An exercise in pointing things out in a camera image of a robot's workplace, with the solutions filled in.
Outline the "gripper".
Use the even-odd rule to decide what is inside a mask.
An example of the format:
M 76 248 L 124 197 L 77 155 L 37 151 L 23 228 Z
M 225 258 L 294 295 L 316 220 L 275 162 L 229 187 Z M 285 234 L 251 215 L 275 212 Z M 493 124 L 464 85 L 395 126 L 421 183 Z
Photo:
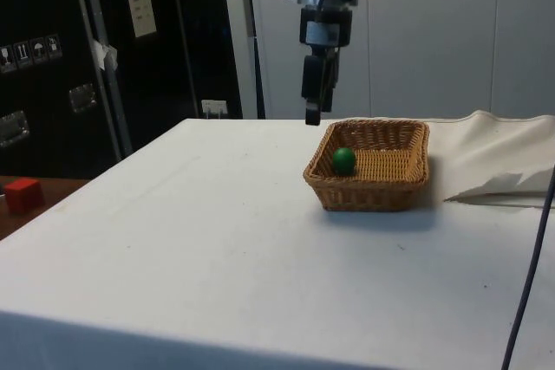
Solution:
M 311 47 L 342 48 L 350 43 L 352 11 L 308 6 L 300 12 L 299 41 Z M 322 111 L 332 110 L 333 93 L 339 74 L 340 49 L 329 51 L 325 60 L 318 55 L 304 58 L 302 97 L 306 102 L 305 123 L 319 126 Z

